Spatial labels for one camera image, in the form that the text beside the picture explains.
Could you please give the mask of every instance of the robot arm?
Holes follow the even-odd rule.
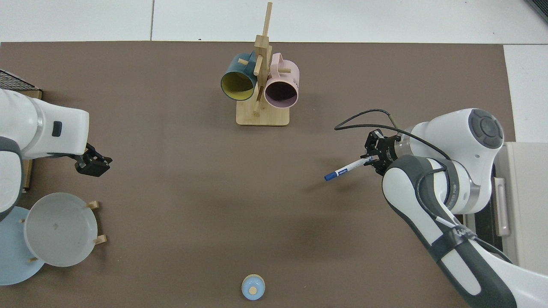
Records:
[[[417,156],[397,159],[383,177],[388,204],[471,307],[548,307],[548,277],[485,250],[445,206],[444,200],[454,192],[447,190],[448,172],[443,169],[451,164],[462,168]]]
[[[89,114],[0,89],[0,221],[22,187],[22,160],[69,156],[79,173],[100,176],[112,162],[87,143]]]
[[[488,203],[491,168],[504,137],[496,119],[483,110],[465,109],[406,131],[411,138],[372,131],[358,162],[383,176],[388,204],[455,289],[471,307],[548,307],[547,276],[491,254],[486,248],[493,249],[453,215],[477,212]]]
[[[0,221],[13,209],[23,186],[23,162],[17,142],[0,136]]]

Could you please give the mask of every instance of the marker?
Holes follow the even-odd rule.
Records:
[[[358,159],[357,161],[355,161],[351,164],[348,164],[348,165],[340,168],[339,170],[335,170],[334,172],[329,173],[328,175],[324,176],[323,178],[326,181],[333,180],[337,176],[343,175],[343,174],[347,173],[348,171],[353,170],[353,169],[355,169],[359,166],[363,166],[364,164],[369,163],[372,160],[373,160],[373,157],[371,157],[371,156],[366,157],[366,158]]]

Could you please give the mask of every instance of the white floor tile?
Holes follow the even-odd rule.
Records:
[[[156,0],[152,39],[254,41],[267,1]],[[524,0],[274,0],[273,42],[546,44]]]
[[[0,42],[148,41],[153,0],[0,0]]]
[[[518,142],[548,142],[548,45],[505,45]]]

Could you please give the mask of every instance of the teal mug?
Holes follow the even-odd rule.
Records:
[[[257,76],[255,52],[238,54],[232,59],[226,73],[221,78],[221,89],[231,99],[247,100],[253,95]]]

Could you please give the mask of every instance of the white cabinet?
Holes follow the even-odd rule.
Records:
[[[503,251],[525,269],[548,275],[548,143],[506,142],[495,160],[504,178],[510,234]]]

